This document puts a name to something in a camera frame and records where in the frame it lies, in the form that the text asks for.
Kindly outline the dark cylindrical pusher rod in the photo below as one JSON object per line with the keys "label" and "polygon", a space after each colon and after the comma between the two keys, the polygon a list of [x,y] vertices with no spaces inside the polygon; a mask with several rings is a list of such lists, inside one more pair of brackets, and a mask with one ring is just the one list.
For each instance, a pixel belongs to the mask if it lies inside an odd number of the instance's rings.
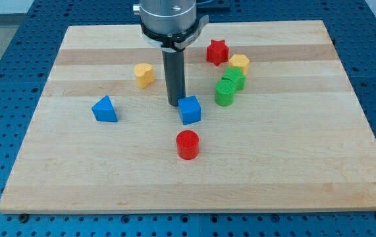
{"label": "dark cylindrical pusher rod", "polygon": [[170,105],[177,107],[178,100],[186,97],[184,52],[162,52],[165,84]]}

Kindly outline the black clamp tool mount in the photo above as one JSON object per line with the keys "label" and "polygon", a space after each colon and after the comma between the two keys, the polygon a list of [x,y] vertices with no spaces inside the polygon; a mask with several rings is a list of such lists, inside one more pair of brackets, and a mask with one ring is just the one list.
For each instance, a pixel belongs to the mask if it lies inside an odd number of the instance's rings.
{"label": "black clamp tool mount", "polygon": [[141,23],[142,34],[146,41],[155,48],[164,52],[182,52],[189,45],[194,43],[200,36],[203,27],[209,23],[209,16],[205,15],[197,19],[187,30],[177,34],[159,34],[148,29]]}

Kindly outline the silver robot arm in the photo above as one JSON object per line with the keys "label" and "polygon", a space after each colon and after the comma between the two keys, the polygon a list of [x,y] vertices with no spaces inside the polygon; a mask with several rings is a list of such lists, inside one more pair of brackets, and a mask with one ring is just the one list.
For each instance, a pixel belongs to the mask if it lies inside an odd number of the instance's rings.
{"label": "silver robot arm", "polygon": [[196,0],[140,0],[132,11],[148,43],[162,52],[168,102],[176,107],[186,97],[184,50],[198,39],[209,17],[197,16]]}

